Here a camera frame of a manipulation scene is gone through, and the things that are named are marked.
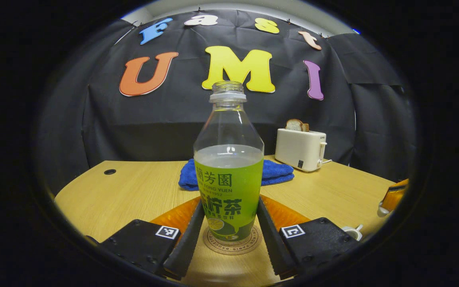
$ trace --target letter m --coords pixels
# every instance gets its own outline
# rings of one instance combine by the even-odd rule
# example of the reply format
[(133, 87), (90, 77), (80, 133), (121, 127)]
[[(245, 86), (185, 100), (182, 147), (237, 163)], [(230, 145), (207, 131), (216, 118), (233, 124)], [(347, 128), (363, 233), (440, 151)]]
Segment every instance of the letter m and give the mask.
[(275, 92), (275, 86), (270, 80), (269, 68), (272, 54), (267, 51), (251, 50), (242, 61), (229, 47), (211, 46), (205, 51), (210, 54), (210, 70), (208, 79), (202, 83), (204, 89), (212, 89), (214, 83), (223, 81), (224, 70), (230, 80), (240, 83), (244, 83), (250, 72), (251, 80), (246, 86), (251, 91)]

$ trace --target table surface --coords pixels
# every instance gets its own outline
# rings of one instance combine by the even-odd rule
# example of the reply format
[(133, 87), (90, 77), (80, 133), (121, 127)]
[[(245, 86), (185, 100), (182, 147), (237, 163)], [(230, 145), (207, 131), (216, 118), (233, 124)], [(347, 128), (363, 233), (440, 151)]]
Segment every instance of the table surface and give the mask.
[[(265, 159), (275, 160), (273, 156)], [(199, 191), (178, 185), (186, 161), (104, 161), (75, 178), (55, 198), (56, 204), (83, 235), (102, 242), (133, 219), (150, 221)], [(104, 171), (116, 169), (105, 175)], [(339, 227), (357, 227), (363, 238), (375, 232), (388, 216), (377, 216), (379, 202), (394, 182), (336, 162), (319, 170), (295, 169), (291, 181), (261, 187), (266, 195), (310, 219), (326, 217)], [(182, 283), (188, 285), (259, 286), (280, 281), (275, 276), (266, 245), (253, 251), (225, 256), (211, 251), (203, 242), (202, 225), (194, 255)]]

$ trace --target white cup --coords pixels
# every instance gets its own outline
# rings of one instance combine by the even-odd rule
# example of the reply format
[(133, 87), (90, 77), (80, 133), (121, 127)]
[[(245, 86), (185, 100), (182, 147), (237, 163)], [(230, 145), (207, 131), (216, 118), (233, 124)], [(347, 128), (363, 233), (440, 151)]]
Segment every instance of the white cup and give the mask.
[(361, 228), (362, 228), (362, 224), (359, 225), (357, 228), (353, 228), (353, 227), (350, 227), (350, 226), (345, 226), (345, 227), (342, 227), (341, 229), (343, 229), (343, 231), (348, 233), (349, 236), (352, 236), (353, 239), (355, 239), (357, 241), (361, 241), (362, 233), (359, 231), (359, 230), (361, 230)]

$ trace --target plastic bottle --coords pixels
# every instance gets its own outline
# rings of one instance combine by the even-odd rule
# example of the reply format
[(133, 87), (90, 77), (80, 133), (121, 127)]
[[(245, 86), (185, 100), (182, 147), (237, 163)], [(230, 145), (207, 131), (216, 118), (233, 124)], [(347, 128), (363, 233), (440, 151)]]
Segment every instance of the plastic bottle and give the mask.
[(250, 235), (263, 173), (264, 144), (244, 111), (242, 84), (213, 85), (212, 113), (194, 143), (194, 163), (206, 220), (219, 243)]

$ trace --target coaster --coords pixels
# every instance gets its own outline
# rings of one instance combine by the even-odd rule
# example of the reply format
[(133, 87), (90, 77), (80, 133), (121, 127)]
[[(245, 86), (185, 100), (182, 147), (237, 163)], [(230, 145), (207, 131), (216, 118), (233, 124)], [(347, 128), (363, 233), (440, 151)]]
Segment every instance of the coaster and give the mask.
[(224, 246), (215, 239), (208, 227), (203, 232), (204, 244), (212, 251), (227, 256), (238, 256), (240, 254), (253, 251), (262, 241), (262, 238), (263, 234), (261, 233), (261, 230), (257, 229), (256, 226), (253, 226), (251, 234), (245, 239), (245, 242), (239, 243), (235, 246)]

